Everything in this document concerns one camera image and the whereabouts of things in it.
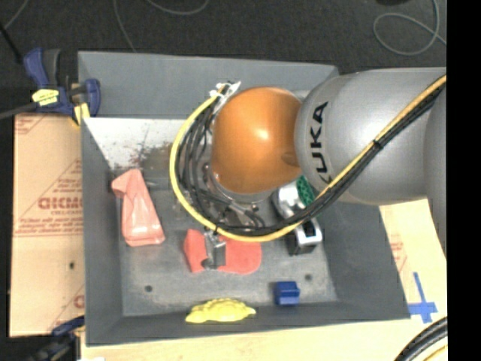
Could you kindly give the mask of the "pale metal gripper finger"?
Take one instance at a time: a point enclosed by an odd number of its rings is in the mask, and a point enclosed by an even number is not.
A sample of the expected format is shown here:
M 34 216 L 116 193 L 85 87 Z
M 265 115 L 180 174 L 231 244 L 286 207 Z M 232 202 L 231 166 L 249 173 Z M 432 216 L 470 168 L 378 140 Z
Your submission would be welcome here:
M 219 268 L 225 265 L 226 242 L 217 238 L 214 242 L 214 267 Z
M 206 232 L 204 234 L 205 240 L 205 250 L 207 258 L 204 260 L 204 267 L 205 268 L 214 268 L 215 265 L 215 238 L 212 232 Z

